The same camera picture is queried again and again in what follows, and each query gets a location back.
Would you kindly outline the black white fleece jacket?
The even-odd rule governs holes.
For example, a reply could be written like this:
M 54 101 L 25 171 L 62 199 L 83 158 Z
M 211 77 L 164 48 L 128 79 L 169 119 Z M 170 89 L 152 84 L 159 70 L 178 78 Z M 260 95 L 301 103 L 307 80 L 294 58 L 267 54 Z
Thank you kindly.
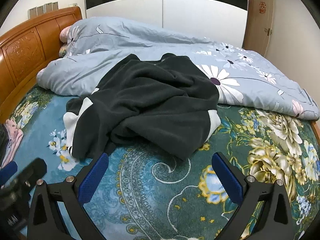
M 142 61 L 131 54 L 91 95 L 67 102 L 66 145 L 76 159 L 136 143 L 187 159 L 220 126 L 218 100 L 216 86 L 189 57 Z

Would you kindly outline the teal floral bed sheet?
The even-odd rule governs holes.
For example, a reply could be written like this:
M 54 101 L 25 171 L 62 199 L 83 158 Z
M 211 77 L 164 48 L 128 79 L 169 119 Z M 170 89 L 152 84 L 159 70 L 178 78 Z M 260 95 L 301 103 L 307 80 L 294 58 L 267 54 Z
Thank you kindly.
M 115 150 L 85 209 L 106 239 L 214 239 L 236 210 L 215 175 L 221 151 L 246 175 L 272 169 L 289 180 L 295 238 L 319 211 L 319 144 L 311 125 L 295 120 L 302 155 L 285 152 L 256 110 L 220 106 L 221 126 L 193 156 L 181 161 L 150 146 Z

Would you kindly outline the wooden headboard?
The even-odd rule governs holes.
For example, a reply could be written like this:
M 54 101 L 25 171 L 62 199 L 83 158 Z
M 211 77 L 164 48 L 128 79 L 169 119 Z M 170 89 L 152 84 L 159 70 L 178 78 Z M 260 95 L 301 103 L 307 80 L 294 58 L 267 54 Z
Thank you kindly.
M 1 36 L 1 123 L 35 85 L 37 73 L 59 57 L 61 30 L 81 19 L 79 7 L 63 8 L 27 20 Z

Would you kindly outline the pink pillow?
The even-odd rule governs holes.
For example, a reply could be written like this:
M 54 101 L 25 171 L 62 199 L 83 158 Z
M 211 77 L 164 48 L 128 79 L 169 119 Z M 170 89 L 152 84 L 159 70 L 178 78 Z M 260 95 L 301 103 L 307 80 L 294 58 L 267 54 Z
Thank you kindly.
M 63 45 L 61 46 L 61 48 L 59 50 L 59 57 L 60 58 L 65 57 L 65 55 L 67 54 L 67 47 L 72 40 L 72 35 L 69 31 L 70 28 L 71 28 L 71 26 L 67 26 L 60 33 L 59 38 L 60 38 L 60 41 L 63 43 Z

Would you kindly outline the grey floral duvet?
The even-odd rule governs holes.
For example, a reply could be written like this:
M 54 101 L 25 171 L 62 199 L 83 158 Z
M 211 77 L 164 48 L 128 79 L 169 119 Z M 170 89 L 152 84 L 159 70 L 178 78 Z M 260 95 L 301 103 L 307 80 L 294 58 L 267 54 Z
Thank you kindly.
M 89 95 L 113 67 L 128 61 L 183 74 L 198 71 L 216 86 L 219 103 L 319 119 L 311 96 L 255 51 L 119 17 L 74 23 L 66 55 L 51 61 L 36 80 L 59 95 Z

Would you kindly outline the wooden door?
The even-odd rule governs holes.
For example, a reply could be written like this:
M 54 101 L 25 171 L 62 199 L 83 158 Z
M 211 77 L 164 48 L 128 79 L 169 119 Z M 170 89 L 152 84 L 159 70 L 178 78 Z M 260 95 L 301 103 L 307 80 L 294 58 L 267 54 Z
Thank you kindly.
M 272 35 L 274 0 L 248 0 L 245 50 L 265 56 Z

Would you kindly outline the white black wardrobe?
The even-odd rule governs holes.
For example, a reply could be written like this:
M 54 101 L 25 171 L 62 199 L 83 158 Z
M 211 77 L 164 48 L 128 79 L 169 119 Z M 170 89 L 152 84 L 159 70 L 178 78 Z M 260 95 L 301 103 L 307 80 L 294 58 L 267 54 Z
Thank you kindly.
M 248 0 L 85 0 L 86 16 L 115 16 L 241 47 Z

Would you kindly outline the wall switch panels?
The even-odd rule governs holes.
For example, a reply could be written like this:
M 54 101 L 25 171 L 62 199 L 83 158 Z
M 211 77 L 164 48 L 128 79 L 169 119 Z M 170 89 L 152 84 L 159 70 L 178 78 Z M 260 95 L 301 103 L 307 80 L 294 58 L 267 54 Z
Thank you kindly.
M 39 7 L 34 7 L 28 10 L 28 19 L 35 18 L 37 16 L 46 14 L 48 12 L 52 12 L 59 9 L 58 2 L 46 3 Z

